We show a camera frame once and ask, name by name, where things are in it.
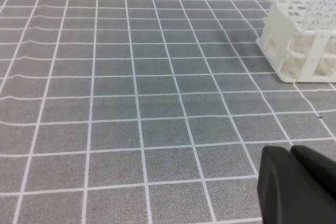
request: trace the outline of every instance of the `white grid line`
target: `white grid line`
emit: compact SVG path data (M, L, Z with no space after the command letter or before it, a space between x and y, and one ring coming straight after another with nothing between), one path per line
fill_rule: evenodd
M194 153L194 156L195 156L198 173L199 173L201 181L202 181L202 186L203 186L204 194L205 194L206 201L207 201L207 204L208 204L208 207L209 207L209 212L211 214L211 219L212 219L212 221L216 221L215 211L213 209L213 206L212 206L212 203L211 203L211 199L210 199L210 195L209 195L209 192L208 192L208 189L207 189L207 186L206 186L206 182L204 180L203 170L202 170L202 167L201 167L200 159L198 158L198 154L197 154L197 150L196 150L196 147L195 147L195 142L194 142L193 134L191 132L191 128L190 128L190 125L189 125L189 120L187 118L187 113L186 113L186 110L185 110L185 107L184 107L184 104L183 104L182 96L181 96L181 93L180 93L180 87L179 87L179 85L177 83L175 71L174 71L173 64L172 64L172 61L171 61L171 58L170 58L170 53L169 53L169 50L168 50L168 47L167 47L167 43L166 43L166 40L165 40L165 36L164 36L163 29L162 29L161 21L159 19L159 14L158 14L158 12L156 10L155 1L152 0L152 2L153 2L153 5L154 5L154 8L155 8L156 17L157 17L158 22L159 22L159 27L160 27L160 30L161 30L161 36L162 36L162 39L163 39L163 42L164 42L164 47L165 47L166 54L168 56L170 69L171 69L171 72L173 74L174 84L175 84L176 90L177 90L177 92L179 94L178 95L178 99L180 101L180 105L181 105L181 108L182 108L182 111L183 111L183 117L184 117L184 120L185 120L185 124L186 124L188 135L189 135L189 140L191 142L193 153Z
M234 179L250 179L257 178L256 175L245 175L245 176L233 176L233 177L215 177L215 178L205 178L205 179L184 179L184 180L171 180L162 182L148 182L148 183L136 183L136 184L123 184L123 185L110 185L110 186L96 186L88 187L87 190L105 190L105 189L115 189L115 188L126 188L126 187L139 187L139 186L156 186L156 185L170 185L170 184L182 184L182 183L195 183L195 182L212 182L220 180L234 180ZM66 188L66 189L52 189L52 190L39 190L39 191L25 191L24 195L36 195L36 194L55 194L55 193L65 193L71 191L84 191L85 188ZM0 193L0 196L16 196L18 193Z
M293 142L316 142L316 141L327 141L334 140L332 137L317 137L317 138L298 138L292 139ZM212 146L223 146L223 145L256 145L256 144L270 144L270 143L288 143L288 140L261 140L261 141L235 141L235 142L218 142L213 144L195 144L195 147L212 147ZM176 148L190 148L192 145L168 145L168 146L152 146L144 147L144 150L163 150L163 149L176 149ZM107 152L129 152L129 151L140 151L140 147L135 148L117 148L117 149L102 149L102 150L91 150L89 153L107 153ZM32 157L47 157L47 156L64 156L64 155L75 155L75 154L87 154L87 151L72 151L72 152L51 152L51 153L33 153ZM8 158L18 158L18 157L28 157L30 154L0 154L0 157Z
M335 112L335 109L332 110L321 110L316 111L318 113L328 113L328 112ZM296 112L275 112L276 115L287 115L287 114L314 114L314 111L296 111ZM233 118L240 118L242 116L267 116L267 115L274 115L273 113L253 113L253 114L234 114L231 115ZM186 116L187 119L190 118L230 118L229 115L189 115ZM173 116L169 118L142 118L141 121L155 121L155 120L170 120L170 119L185 119L183 116ZM110 120L92 120L92 123L104 123L104 122L135 122L137 119L110 119ZM60 122L41 122L39 125L58 125L58 124L83 124L88 123L89 121L60 121ZM37 125L36 123L9 123L0 121L1 124L10 125L10 126L33 126Z
M146 159L145 159L145 151L144 151L144 143L143 143L143 135L142 135L142 126L141 126L140 106L139 106L139 97L138 97L138 86L136 84L135 65L134 65L134 57L133 57L133 46L132 46L132 37L131 37L131 30L130 30L130 20L129 20L127 0L125 0L125 7L126 7L128 37L129 37L129 42L130 42L130 54L131 54L131 61L132 61L132 74L133 74L133 85L134 85L134 94L135 94L135 106L137 108L138 130L139 130L139 140L140 140L141 159L142 159L142 171L143 171L143 180L144 180L144 188L145 188L145 198L146 198L146 211L147 211L148 224L152 224L153 223L152 210L151 210L150 195L149 195L147 167L146 167Z
M334 92L333 89L307 89L307 90L300 90L302 92L318 92L318 91L327 91L327 92ZM281 93L281 92L292 92L296 93L298 92L297 90L265 90L262 91L263 93ZM222 91L221 93L223 94L232 94L232 93L237 93L237 94L245 94L245 93L259 93L258 90L246 90L246 91ZM193 94L220 94L218 91L209 91L209 92L180 92L182 95L193 95ZM138 94L139 97L154 97L154 96L162 96L162 95L178 95L178 93L148 93L148 94ZM112 94L112 95L93 95L93 98L112 98L112 97L134 97L134 94ZM84 98L90 98L90 95L77 95L77 96L65 96L65 97L55 97L55 96L50 96L46 97L45 99L47 100L56 100L56 99L84 99ZM26 98L26 97L16 97L13 95L6 95L4 97L0 97L1 100L6 100L6 99L14 99L14 100L20 100L20 101L34 101L34 100L41 100L43 97L33 97L33 98ZM324 112L333 112L335 109L329 109L329 110L320 110L320 113ZM302 111L283 111L283 112L275 112L276 114L282 114L282 113L302 113Z
M89 108L89 123L88 123L88 137L87 137L87 147L86 147L86 161L85 161L85 175L84 175L84 191L83 191L83 205L82 205L82 218L81 224L86 223L86 213L87 213L87 201L88 201L88 190L89 187L89 168L90 168L90 150L91 150L91 132L92 132L92 110L93 110L93 94L94 94L94 75L95 75L95 65L96 65L96 45L97 45L97 18L98 18L98 2L96 0L96 12L94 21L94 35L93 35L93 54L92 54L92 70L91 70L91 90L90 90L90 108Z
M56 46L55 46L55 51L54 51L53 59L56 58L57 49L58 49L58 43L59 43L60 35L61 35L61 29L63 27L63 23L64 23L64 19L65 19L68 3L69 3L69 0L67 0L66 5L65 5L64 14L63 14L63 18L62 18L61 25L60 25L60 30L59 30L58 37L57 37L57 42L56 42ZM51 63L50 69L49 69L49 75L48 75L46 87L45 87L45 90L44 90L44 95L43 95L44 98L47 97L48 88L49 88L49 84L50 84L50 80L51 80L50 77L51 77L51 74L53 72L54 63L55 63L55 61L53 60L52 63ZM33 140L32 140L31 146L30 146L30 150L29 150L29 156L28 156L28 159L27 159L26 169L25 169L24 176L23 176L23 181L22 181L22 184L21 184L20 195L19 195L19 199L18 199L18 202L17 202L16 210L15 210L13 224L17 224L17 221L18 221L19 212L20 212L20 208L21 208L21 204L22 204L22 200L23 200L23 193L24 193L25 188L26 188L26 183L27 183L27 179L28 179L29 168L30 168L30 164L32 162L32 153L34 152L34 148L35 148L35 144L36 144L36 138L37 138L37 133L38 133L39 126L40 126L39 124L41 122L41 118L42 118L42 113L43 113L45 101L46 101L46 99L42 99L40 110L39 110L39 113L38 113L37 123L36 123L36 126L35 126L34 136L33 136Z

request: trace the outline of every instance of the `gray grid mat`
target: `gray grid mat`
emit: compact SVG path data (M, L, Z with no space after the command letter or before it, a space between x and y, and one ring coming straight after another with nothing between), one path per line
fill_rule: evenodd
M336 160L336 87L274 75L267 0L0 3L1 224L261 223L263 146Z

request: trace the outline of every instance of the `grid square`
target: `grid square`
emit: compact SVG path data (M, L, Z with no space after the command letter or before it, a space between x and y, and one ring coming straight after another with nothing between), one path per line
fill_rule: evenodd
M14 55L14 51L16 49L16 45L15 47L13 47L13 45L7 45L9 48L4 48L3 46L1 46L1 50L3 52L3 54L1 55L1 57L3 57L4 55L6 55L6 51L10 51L9 55L10 55L10 59L12 58L12 56ZM54 55L54 51L55 51L55 45L43 45L43 44L36 44L33 42L28 42L28 43L24 43L20 45L19 51L17 52L16 57L23 57L23 56L28 56L28 57L32 57L32 58L48 58L48 59L52 59L53 55Z
M189 123L195 144L239 141L229 118L191 118Z
M15 76L6 79L2 89L1 96L12 95L20 98L38 98L43 97L47 80L45 79L28 79L21 76Z
M57 220L66 223L81 220L82 192L36 194L23 197L19 223L49 223Z
M132 61L125 60L96 60L94 74L96 76L131 76Z
M135 119L136 106L134 97L94 98L93 120Z
M83 97L90 95L91 80L88 78L52 78L48 97Z
M153 9L129 9L128 14L129 14L130 21L132 19L136 19L134 21L140 21L140 18L146 18L148 20L153 19L154 21L157 21L156 12Z
M128 29L127 19L97 19L97 29Z
M147 224L146 198L143 187L128 187L88 192L88 223Z
M89 119L90 99L48 99L42 122L73 122Z
M259 46L256 43L233 44L240 56L263 56Z
M172 58L202 57L197 44L169 44L167 47Z
M246 144L246 148L251 156L251 159L259 171L260 169L260 162L261 162L261 152L265 146L280 146L290 150L291 145L289 143L267 143L267 144Z
M132 30L131 37L133 43L163 43L161 31L157 30Z
M201 183L150 186L149 195L154 223L211 221Z
M192 0L181 0L182 5L185 10L188 9L209 9L205 1L192 1Z
M314 113L285 114L278 118L291 139L330 137Z
M0 197L0 215L1 221L11 223L15 214L18 197L16 196L1 196Z
M175 74L209 73L204 59L172 59Z
M252 175L253 170L240 144L197 147L205 178Z
M258 38L253 30L228 30L226 33L232 43L255 42Z
M0 192L20 191L26 163L25 157L0 157Z
M195 30L221 30L219 23L214 19L192 19L191 24Z
M196 43L195 36L192 31L163 31L167 43Z
M62 30L60 43L93 43L94 40L93 30Z
M236 57L230 44L202 44L205 57Z
M140 147L137 122L106 122L92 124L92 150L137 147Z
M158 9L159 19L187 19L183 10Z
M130 19L130 29L160 30L160 26L156 19Z
M163 44L132 45L135 58L166 58L167 53Z
M240 116L234 118L234 121L244 141L286 139L272 115Z
M146 150L149 182L199 178L192 148Z
M63 58L92 58L93 45L84 44L59 44L56 59Z
M167 59L137 59L134 61L137 75L171 74L171 68Z
M219 94L186 94L182 100L188 116L227 114Z
M275 112L312 110L299 92L266 92L264 96Z
M125 18L125 17L126 17L125 9L98 8L97 18Z
M137 77L138 94L177 93L171 76Z
M223 31L219 30L197 30L195 31L196 37L200 43L227 43L227 37Z
M140 151L92 153L89 186L143 183Z
M270 113L259 93L228 93L224 99L233 115Z
M132 77L95 77L94 95L129 95L134 94Z
M191 30L187 19L161 19L160 23L163 30Z
M87 138L87 124L41 125L34 153L85 151Z
M139 107L142 118L170 118L183 116L181 104L177 95L139 97Z
M222 92L257 90L247 74L217 74L215 79Z
M208 59L213 73L245 73L245 69L237 58Z
M221 19L220 24L223 29L250 29L248 23L243 19Z
M1 63L0 75L4 75L7 70L9 62ZM31 59L18 59L15 60L9 72L9 76L21 74L30 77L46 77L49 75L49 68L51 61L49 60L31 60Z
M124 30L98 30L97 43L129 43L128 32Z
M143 121L141 125L145 147L190 144L184 119Z
M176 80L182 93L218 91L211 76L177 76Z
M66 18L64 19L63 29L94 29L95 21L93 18L81 18L81 19L74 19L74 18Z
M127 0L127 7L128 8L154 8L154 5L153 5L152 0Z
M334 90L303 92L303 95L312 103L316 110L333 110L336 108L336 92Z
M57 60L52 76L91 76L92 60Z
M2 154L27 154L34 135L34 126L11 126L0 124L0 145Z
M0 120L8 123L36 123L40 100L0 100Z
M237 10L214 10L214 14L219 19L243 19Z
M219 221L260 216L255 179L213 181L206 184Z
M26 190L83 187L85 159L85 154L33 157Z
M272 66L266 58L243 58L242 61L250 73L273 71Z
M130 45L96 45L96 58L131 58Z

